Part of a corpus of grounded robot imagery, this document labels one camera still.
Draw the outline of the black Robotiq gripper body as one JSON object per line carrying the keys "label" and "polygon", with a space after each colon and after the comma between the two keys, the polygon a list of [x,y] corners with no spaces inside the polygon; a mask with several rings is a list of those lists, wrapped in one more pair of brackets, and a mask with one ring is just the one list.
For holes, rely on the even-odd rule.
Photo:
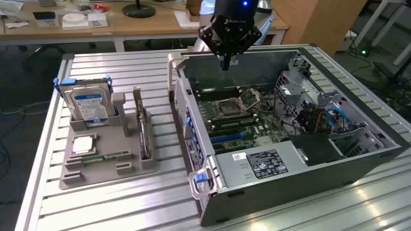
{"label": "black Robotiq gripper body", "polygon": [[213,28],[225,45],[228,28],[249,28],[255,26],[256,0],[217,0],[215,2]]}

